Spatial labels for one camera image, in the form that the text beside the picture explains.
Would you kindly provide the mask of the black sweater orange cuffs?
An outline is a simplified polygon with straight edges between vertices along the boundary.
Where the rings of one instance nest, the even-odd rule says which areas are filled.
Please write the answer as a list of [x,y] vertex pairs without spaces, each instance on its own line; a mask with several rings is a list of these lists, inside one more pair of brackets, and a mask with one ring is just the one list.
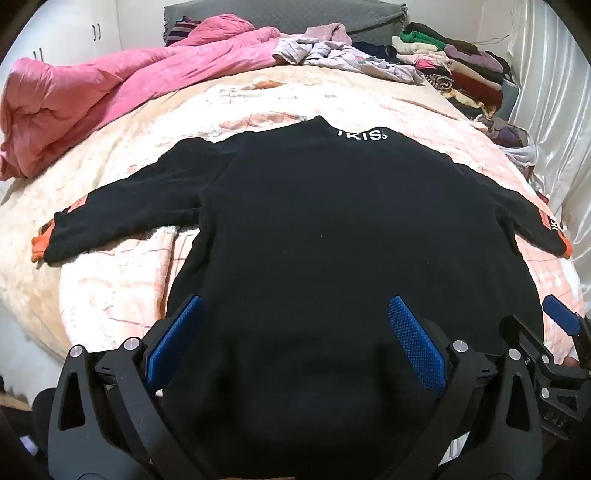
[[544,332],[518,240],[571,253],[518,192],[385,127],[317,117],[182,140],[56,213],[34,255],[54,265],[161,226],[198,228],[168,310],[204,301],[163,408],[221,477],[384,474],[436,400],[394,336],[391,299],[499,354],[505,316]]

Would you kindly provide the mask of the stack of folded clothes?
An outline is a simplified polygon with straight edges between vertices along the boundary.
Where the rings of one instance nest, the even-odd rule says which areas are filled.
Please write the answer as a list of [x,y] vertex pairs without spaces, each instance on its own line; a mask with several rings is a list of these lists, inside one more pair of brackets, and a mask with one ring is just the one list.
[[414,67],[464,116],[482,124],[496,145],[515,151],[533,145],[529,134],[502,113],[509,105],[512,74],[507,61],[496,54],[417,22],[405,26],[387,45],[353,46],[392,64]]

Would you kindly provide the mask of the peach white patterned blanket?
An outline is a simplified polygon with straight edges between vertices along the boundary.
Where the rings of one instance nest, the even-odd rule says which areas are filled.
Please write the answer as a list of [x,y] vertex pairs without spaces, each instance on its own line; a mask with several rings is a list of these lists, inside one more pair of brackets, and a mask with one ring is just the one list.
[[572,247],[503,152],[421,87],[273,68],[155,101],[1,208],[1,298],[63,355],[143,334],[189,294],[242,328],[360,332],[400,295],[496,347],[579,308]]

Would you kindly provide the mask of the white satin curtain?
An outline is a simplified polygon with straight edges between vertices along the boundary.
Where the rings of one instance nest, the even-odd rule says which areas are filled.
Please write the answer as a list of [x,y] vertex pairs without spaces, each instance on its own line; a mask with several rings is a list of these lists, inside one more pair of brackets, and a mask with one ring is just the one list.
[[509,44],[520,97],[512,112],[538,147],[536,179],[567,227],[580,275],[590,270],[590,64],[544,1],[520,1]]

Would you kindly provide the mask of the pink quilt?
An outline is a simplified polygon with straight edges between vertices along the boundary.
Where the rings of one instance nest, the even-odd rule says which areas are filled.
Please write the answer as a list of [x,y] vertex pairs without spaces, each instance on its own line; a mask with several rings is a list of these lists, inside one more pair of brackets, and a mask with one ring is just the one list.
[[34,178],[94,131],[201,81],[273,66],[280,30],[233,14],[201,21],[168,47],[72,65],[17,60],[1,97],[1,177]]

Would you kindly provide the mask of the grey headboard cover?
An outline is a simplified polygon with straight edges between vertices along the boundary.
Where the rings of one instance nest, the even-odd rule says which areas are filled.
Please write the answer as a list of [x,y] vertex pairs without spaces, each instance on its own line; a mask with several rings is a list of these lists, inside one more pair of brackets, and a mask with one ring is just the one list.
[[219,14],[235,14],[256,28],[276,27],[286,34],[303,33],[308,27],[341,23],[355,42],[389,45],[404,31],[408,7],[386,1],[363,0],[211,0],[167,5],[164,31],[183,16],[202,21]]

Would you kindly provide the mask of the lilac crumpled garment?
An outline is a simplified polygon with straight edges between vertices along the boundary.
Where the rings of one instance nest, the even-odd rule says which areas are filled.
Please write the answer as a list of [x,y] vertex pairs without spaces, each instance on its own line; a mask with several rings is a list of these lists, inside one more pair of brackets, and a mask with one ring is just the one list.
[[273,58],[287,65],[355,72],[410,85],[421,85],[425,81],[424,75],[412,65],[392,63],[353,47],[341,23],[312,26],[304,33],[281,35]]

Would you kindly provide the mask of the white wardrobe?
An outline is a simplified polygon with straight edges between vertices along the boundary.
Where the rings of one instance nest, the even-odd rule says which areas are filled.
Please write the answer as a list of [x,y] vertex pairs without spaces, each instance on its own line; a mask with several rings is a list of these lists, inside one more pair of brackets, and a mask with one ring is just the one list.
[[120,49],[115,0],[51,0],[27,22],[1,66],[23,57],[73,65]]

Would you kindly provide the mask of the striped dark garment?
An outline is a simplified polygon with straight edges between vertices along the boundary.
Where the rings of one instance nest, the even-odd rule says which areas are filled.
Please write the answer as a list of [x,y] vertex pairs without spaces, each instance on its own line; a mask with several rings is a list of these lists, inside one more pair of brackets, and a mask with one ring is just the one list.
[[188,16],[178,19],[170,30],[164,35],[164,44],[170,46],[187,38],[189,33],[197,28],[199,21]]

